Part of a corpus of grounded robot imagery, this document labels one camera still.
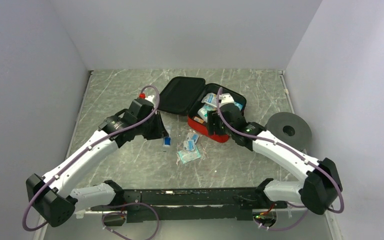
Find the blue cotton swab packet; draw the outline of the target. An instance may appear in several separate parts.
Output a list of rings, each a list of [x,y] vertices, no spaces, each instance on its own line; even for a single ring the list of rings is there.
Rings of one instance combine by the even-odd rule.
[[[234,105],[240,110],[240,111],[242,111],[243,110],[243,108],[244,108],[244,106],[242,105],[242,104],[240,104],[239,102],[234,102]]]

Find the white bandage roll blue label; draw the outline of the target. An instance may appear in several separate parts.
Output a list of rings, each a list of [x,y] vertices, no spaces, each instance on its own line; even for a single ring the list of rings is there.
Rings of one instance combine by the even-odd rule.
[[[168,148],[168,147],[171,146],[171,141],[172,141],[172,139],[171,139],[171,127],[167,127],[166,128],[166,132],[167,132],[167,136],[165,136],[163,138],[162,146],[165,147],[165,148]]]

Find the white gauze dressing packet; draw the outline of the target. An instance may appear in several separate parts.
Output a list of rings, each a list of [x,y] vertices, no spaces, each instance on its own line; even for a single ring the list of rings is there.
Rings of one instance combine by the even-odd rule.
[[[202,103],[209,105],[211,107],[217,107],[217,95],[213,92],[209,92],[201,100]]]

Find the white bottle green label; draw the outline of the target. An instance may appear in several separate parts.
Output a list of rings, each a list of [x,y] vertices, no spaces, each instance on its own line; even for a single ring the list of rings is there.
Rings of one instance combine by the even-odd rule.
[[[204,122],[208,122],[208,110],[205,107],[200,108],[197,113]]]

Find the brown bottle orange cap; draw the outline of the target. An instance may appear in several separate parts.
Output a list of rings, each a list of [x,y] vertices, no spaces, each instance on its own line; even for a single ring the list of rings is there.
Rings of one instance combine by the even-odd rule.
[[[205,126],[206,125],[206,121],[202,118],[200,118],[199,116],[194,116],[193,117],[193,120],[197,123],[199,123],[200,125],[202,126]]]

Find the adhesive bandages clear bag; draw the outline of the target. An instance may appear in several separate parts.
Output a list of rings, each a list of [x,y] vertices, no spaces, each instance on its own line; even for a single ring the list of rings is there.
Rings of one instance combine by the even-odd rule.
[[[187,164],[191,161],[201,158],[201,154],[197,148],[193,151],[180,150],[177,152],[177,156],[178,161],[180,161],[182,164]]]

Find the red medicine kit case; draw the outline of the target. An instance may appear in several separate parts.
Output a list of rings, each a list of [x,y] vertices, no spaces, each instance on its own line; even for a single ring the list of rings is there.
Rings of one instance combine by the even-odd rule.
[[[205,79],[199,77],[176,76],[159,94],[158,109],[166,113],[186,116],[189,127],[216,142],[224,143],[233,137],[238,145],[246,146],[251,141],[249,138],[237,135],[227,127],[224,127],[228,131],[228,134],[225,134],[220,126],[217,126],[215,132],[210,134],[206,122],[194,120],[199,116],[199,109],[204,106],[202,99],[208,93],[217,93],[221,87],[216,83],[206,83]]]

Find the alcohol wipes clear bag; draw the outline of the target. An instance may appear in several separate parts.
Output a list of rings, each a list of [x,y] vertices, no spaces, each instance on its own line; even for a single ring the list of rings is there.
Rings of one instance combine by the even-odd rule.
[[[183,150],[193,152],[196,150],[196,144],[200,135],[196,132],[189,131],[186,135],[186,140],[183,141]]]

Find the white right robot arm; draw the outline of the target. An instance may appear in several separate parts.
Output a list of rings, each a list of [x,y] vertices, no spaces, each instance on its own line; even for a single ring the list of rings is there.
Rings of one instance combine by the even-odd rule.
[[[206,128],[210,135],[228,135],[237,145],[270,158],[296,177],[296,181],[263,180],[255,189],[260,207],[275,202],[297,203],[318,215],[345,210],[336,164],[329,158],[320,160],[303,152],[312,133],[298,115],[278,112],[262,126],[247,121],[237,106],[227,103],[208,112]]]

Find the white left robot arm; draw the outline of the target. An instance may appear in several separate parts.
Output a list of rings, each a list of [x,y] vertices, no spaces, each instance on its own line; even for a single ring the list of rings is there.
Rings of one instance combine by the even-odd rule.
[[[77,184],[107,156],[137,136],[145,140],[168,136],[159,112],[155,95],[141,94],[129,108],[104,119],[89,140],[63,163],[44,175],[27,178],[29,205],[24,212],[27,219],[34,208],[46,224],[58,227],[74,213],[95,206],[119,209],[124,203],[124,190],[114,181],[106,180],[93,187],[77,188]]]

